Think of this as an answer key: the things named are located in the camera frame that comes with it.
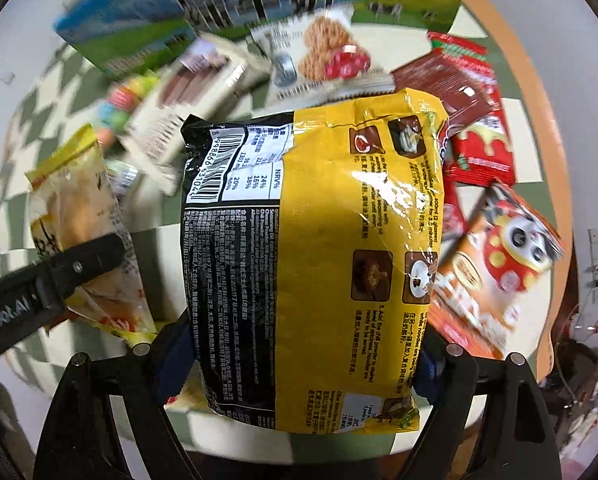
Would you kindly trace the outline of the clear yellow biscuit bag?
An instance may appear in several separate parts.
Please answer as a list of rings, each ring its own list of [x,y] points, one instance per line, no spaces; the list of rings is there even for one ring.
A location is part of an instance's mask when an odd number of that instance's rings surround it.
[[[120,266],[78,286],[67,299],[68,309],[129,344],[153,341],[157,327],[93,127],[73,133],[26,177],[30,228],[39,255],[55,255],[108,234],[123,240]]]

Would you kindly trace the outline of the small white panda packet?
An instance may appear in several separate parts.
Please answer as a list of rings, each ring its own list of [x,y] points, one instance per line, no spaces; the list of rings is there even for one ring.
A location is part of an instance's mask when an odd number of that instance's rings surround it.
[[[127,196],[139,176],[135,166],[119,159],[107,160],[106,171],[113,195],[116,197]]]

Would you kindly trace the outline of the orange panda snack bag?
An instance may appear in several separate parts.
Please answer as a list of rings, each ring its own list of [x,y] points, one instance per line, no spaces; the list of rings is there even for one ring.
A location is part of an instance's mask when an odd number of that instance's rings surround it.
[[[515,300],[563,255],[549,222],[508,185],[494,181],[436,271],[428,324],[472,356],[504,359],[520,318]]]

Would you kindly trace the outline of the yellow black noodle packet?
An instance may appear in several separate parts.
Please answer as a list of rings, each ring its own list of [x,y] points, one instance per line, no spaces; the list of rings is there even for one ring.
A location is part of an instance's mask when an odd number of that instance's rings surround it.
[[[293,434],[418,428],[447,121],[403,89],[184,122],[180,253],[215,413]]]

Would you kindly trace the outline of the colourful candy ball bag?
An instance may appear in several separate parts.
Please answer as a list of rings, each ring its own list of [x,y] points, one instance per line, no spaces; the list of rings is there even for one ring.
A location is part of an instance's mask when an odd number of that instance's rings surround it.
[[[94,125],[98,143],[104,150],[113,146],[116,136],[124,131],[136,108],[159,80],[159,75],[147,70],[146,73],[129,76],[111,86],[98,107]]]

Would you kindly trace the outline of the red green snack packet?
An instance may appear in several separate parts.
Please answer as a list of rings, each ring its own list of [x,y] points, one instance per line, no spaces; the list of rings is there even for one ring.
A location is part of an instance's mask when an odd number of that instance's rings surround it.
[[[495,70],[488,51],[475,42],[442,32],[427,32],[433,50],[442,53],[468,77],[476,80],[494,102],[495,110],[452,137],[452,178],[461,184],[486,188],[494,180],[516,183],[514,151]]]

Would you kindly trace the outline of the chocolate wafer stick packet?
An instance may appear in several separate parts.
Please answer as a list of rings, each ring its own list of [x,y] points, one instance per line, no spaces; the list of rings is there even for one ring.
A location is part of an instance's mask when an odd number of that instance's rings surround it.
[[[180,182],[174,159],[185,146],[185,120],[227,112],[241,94],[270,78],[272,63],[233,42],[203,34],[167,68],[120,136],[137,168],[166,195]]]

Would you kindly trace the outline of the dark red brown sachet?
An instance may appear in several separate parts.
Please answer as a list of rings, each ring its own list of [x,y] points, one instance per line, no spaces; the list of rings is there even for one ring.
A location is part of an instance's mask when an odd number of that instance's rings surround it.
[[[392,70],[391,75],[396,90],[427,92],[442,102],[448,113],[449,136],[456,136],[496,110],[482,84],[439,52],[430,51]]]

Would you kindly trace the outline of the white cookie snack packet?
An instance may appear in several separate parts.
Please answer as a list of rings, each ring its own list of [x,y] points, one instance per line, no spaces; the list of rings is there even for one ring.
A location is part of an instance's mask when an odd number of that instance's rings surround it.
[[[352,32],[354,6],[336,4],[252,29],[272,63],[264,107],[274,113],[390,93],[393,77]]]

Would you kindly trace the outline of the small red sachet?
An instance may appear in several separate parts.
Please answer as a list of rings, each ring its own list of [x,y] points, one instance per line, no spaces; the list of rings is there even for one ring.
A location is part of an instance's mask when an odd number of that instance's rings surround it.
[[[442,242],[456,240],[464,235],[466,231],[466,220],[463,211],[460,209],[456,192],[456,185],[452,179],[444,178],[444,204],[443,204],[443,226]]]

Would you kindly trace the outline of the green white checkered mat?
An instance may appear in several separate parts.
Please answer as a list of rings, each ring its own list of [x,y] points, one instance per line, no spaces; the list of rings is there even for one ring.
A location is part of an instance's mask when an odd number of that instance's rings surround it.
[[[464,0],[451,32],[482,44],[500,86],[509,142],[515,157],[516,192],[572,242],[572,205],[566,158],[554,114],[520,42],[488,0]],[[36,252],[28,225],[28,170],[52,154],[82,125],[92,122],[108,80],[72,47],[58,42],[33,67],[33,82],[8,98],[0,128],[0,275],[25,266]],[[184,309],[180,262],[180,199],[150,183],[135,197],[128,220],[142,281],[155,318],[174,320]],[[553,365],[549,332],[566,288],[567,260],[559,261],[518,300],[520,324],[508,347],[524,354],[538,377]],[[0,359],[0,382],[14,404],[21,431],[37,444],[49,401],[69,359],[123,351],[119,338],[81,321],[41,330]],[[267,463],[364,460],[408,450],[416,434],[290,436],[233,422],[180,400],[166,410],[185,448],[209,455]]]

